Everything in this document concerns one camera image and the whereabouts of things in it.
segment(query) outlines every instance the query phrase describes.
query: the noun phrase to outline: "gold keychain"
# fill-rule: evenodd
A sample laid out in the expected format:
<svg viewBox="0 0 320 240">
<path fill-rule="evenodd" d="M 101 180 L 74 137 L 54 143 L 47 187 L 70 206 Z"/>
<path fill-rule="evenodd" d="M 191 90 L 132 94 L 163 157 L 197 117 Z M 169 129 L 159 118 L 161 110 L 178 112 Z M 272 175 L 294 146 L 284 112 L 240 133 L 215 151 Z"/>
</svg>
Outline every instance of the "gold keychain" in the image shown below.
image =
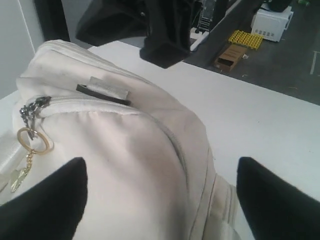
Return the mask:
<svg viewBox="0 0 320 240">
<path fill-rule="evenodd" d="M 38 151 L 38 150 L 33 149 L 28 144 L 26 144 L 26 142 L 22 138 L 23 132 L 32 133 L 33 135 L 41 138 L 42 141 L 44 142 L 45 149 L 42 151 Z M 28 151 L 28 154 L 26 155 L 26 167 L 24 167 L 21 170 L 15 170 L 11 174 L 11 193 L 14 193 L 17 191 L 17 189 L 20 187 L 20 185 L 22 184 L 22 182 L 24 181 L 24 179 L 26 178 L 26 176 L 30 172 L 34 155 L 45 155 L 50 150 L 49 142 L 46 139 L 46 137 L 42 133 L 40 133 L 36 130 L 33 130 L 32 128 L 23 127 L 17 132 L 16 136 L 18 138 L 19 143 Z"/>
</svg>

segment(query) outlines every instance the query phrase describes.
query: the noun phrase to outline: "white bag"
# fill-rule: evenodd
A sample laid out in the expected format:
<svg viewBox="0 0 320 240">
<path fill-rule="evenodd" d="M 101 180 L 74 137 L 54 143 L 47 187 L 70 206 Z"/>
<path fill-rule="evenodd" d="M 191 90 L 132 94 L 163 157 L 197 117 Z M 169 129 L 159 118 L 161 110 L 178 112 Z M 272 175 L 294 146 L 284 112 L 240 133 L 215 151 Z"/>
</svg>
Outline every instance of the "white bag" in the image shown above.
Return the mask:
<svg viewBox="0 0 320 240">
<path fill-rule="evenodd" d="M 131 105 L 76 91 L 78 84 Z M 34 113 L 34 129 L 49 140 L 50 152 L 34 155 L 28 175 L 7 198 L 83 157 L 88 201 L 74 240 L 227 239 L 226 229 L 212 229 L 233 226 L 235 188 L 215 173 L 205 126 L 167 92 L 60 40 L 38 49 L 17 87 L 21 100 L 13 110 L 14 134 L 26 126 L 20 109 L 51 97 Z M 39 137 L 29 144 L 43 147 Z M 26 165 L 24 148 L 17 141 L 10 146 L 10 154 L 1 157 L 2 198 L 11 172 Z"/>
</svg>

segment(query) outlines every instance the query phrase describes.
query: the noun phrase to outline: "white box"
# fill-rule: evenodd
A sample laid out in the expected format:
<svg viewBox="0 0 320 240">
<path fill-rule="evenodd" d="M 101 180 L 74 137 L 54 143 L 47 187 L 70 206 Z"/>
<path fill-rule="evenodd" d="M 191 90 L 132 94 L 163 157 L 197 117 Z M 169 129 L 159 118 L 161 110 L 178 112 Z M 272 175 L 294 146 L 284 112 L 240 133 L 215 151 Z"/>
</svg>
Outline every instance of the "white box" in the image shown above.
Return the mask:
<svg viewBox="0 0 320 240">
<path fill-rule="evenodd" d="M 284 30 L 287 30 L 292 16 L 291 6 L 283 12 L 268 11 L 268 5 L 264 3 L 254 15 L 252 20 L 252 34 L 259 34 L 264 39 L 279 42 Z"/>
</svg>

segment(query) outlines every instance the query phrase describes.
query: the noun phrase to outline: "floor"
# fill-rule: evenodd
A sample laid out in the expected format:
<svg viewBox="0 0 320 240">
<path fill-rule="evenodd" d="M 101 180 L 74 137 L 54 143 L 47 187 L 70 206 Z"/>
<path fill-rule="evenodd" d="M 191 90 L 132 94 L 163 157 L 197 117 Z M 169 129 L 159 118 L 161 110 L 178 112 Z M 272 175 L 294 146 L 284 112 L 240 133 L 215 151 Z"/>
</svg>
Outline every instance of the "floor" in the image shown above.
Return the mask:
<svg viewBox="0 0 320 240">
<path fill-rule="evenodd" d="M 293 18 L 280 42 L 264 40 L 230 73 L 207 69 L 320 105 L 320 1 L 311 0 L 306 7 L 294 0 L 291 6 Z M 249 28 L 249 22 L 243 25 L 243 30 Z M 142 37 L 123 42 L 139 48 L 144 44 Z"/>
</svg>

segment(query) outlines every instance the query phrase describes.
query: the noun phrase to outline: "white table surface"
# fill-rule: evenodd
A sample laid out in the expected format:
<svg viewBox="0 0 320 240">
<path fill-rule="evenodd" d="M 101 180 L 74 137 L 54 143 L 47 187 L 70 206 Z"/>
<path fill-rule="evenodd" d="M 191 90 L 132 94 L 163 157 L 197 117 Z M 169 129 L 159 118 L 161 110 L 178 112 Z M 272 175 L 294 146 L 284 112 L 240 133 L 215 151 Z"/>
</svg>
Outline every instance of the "white table surface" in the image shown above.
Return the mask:
<svg viewBox="0 0 320 240">
<path fill-rule="evenodd" d="M 250 156 L 320 200 L 320 106 L 187 63 L 162 69 L 139 58 L 137 47 L 112 42 L 93 53 L 162 87 L 203 121 L 215 169 L 236 184 L 238 160 Z M 11 128 L 17 92 L 0 100 L 0 133 Z M 236 230 L 253 236 L 242 212 Z"/>
</svg>

